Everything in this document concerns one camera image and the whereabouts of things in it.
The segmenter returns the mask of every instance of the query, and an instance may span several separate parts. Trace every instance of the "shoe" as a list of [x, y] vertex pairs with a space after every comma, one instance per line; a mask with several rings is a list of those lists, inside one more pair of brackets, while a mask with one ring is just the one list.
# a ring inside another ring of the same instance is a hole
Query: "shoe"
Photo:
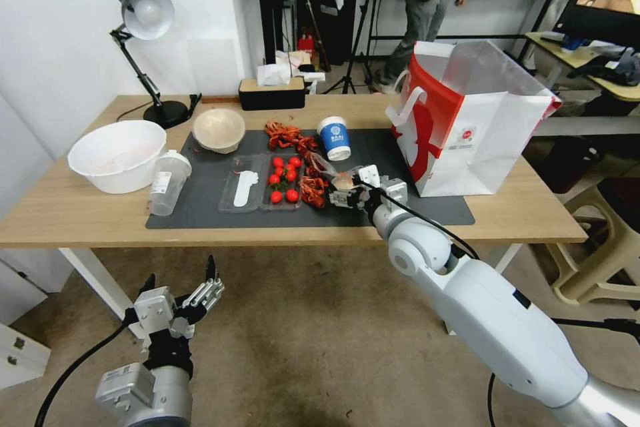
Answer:
[[394, 81], [390, 82], [383, 78], [381, 71], [378, 70], [373, 77], [371, 86], [374, 90], [384, 93], [385, 95], [395, 95], [396, 91], [393, 88], [394, 83]]

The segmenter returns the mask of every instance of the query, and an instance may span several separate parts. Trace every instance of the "clear plastic bottle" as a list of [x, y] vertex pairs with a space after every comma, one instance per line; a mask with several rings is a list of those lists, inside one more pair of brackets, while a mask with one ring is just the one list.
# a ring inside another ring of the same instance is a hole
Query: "clear plastic bottle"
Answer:
[[166, 217], [173, 213], [182, 187], [190, 175], [189, 160], [175, 150], [169, 150], [158, 158], [149, 192], [149, 210], [153, 215]]

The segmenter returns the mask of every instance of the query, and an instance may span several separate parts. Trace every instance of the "lamp shade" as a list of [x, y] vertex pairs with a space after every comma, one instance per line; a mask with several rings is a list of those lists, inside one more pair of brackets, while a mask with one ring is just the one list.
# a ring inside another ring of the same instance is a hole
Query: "lamp shade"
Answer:
[[120, 3], [127, 30], [139, 39], [162, 37], [173, 21], [175, 11], [171, 0], [120, 0]]

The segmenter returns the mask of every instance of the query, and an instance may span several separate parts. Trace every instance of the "beige bowl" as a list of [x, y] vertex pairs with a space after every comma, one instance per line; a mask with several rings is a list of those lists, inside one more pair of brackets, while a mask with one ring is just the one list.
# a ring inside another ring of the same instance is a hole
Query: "beige bowl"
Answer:
[[245, 136], [245, 121], [233, 110], [207, 110], [193, 122], [193, 136], [202, 148], [217, 153], [231, 153]]

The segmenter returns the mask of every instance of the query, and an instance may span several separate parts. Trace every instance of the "clear plastic tray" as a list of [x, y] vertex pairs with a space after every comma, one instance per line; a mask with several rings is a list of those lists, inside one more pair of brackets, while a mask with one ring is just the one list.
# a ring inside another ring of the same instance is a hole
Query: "clear plastic tray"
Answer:
[[[218, 204], [218, 210], [226, 214], [246, 214], [258, 209], [262, 202], [263, 192], [267, 186], [267, 160], [268, 155], [237, 155], [231, 161], [231, 171], [227, 174], [222, 198]], [[240, 173], [249, 170], [258, 174], [258, 183], [251, 185], [247, 203], [236, 207], [233, 202], [238, 190]]]
[[288, 202], [287, 199], [285, 198], [285, 192], [288, 189], [294, 189], [298, 193], [298, 197], [300, 196], [300, 175], [303, 173], [301, 171], [302, 167], [299, 169], [296, 169], [297, 176], [295, 178], [295, 181], [289, 183], [287, 188], [280, 189], [280, 192], [282, 193], [282, 200], [279, 203], [271, 203], [271, 192], [273, 192], [273, 188], [269, 186], [268, 179], [272, 173], [275, 173], [275, 167], [273, 166], [273, 159], [276, 157], [280, 157], [284, 161], [285, 166], [289, 163], [289, 159], [292, 157], [298, 157], [300, 160], [302, 160], [299, 155], [292, 155], [292, 154], [287, 155], [286, 153], [272, 153], [271, 155], [266, 155], [267, 164], [265, 168], [265, 183], [263, 185], [262, 203], [260, 205], [260, 208], [262, 210], [280, 210], [280, 211], [295, 210], [300, 206], [302, 199], [298, 198], [298, 201], [296, 203]]

